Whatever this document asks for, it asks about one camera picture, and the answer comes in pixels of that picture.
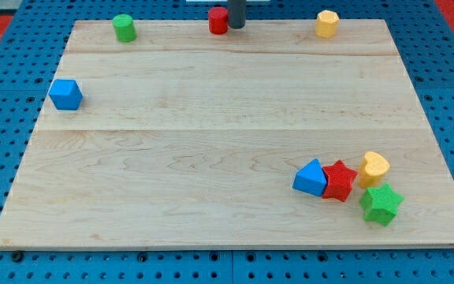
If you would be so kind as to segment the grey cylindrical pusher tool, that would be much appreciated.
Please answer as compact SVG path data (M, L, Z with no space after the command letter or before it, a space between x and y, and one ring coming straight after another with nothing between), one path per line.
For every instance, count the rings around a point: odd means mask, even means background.
M243 28L246 21L246 0L228 0L227 10L229 27Z

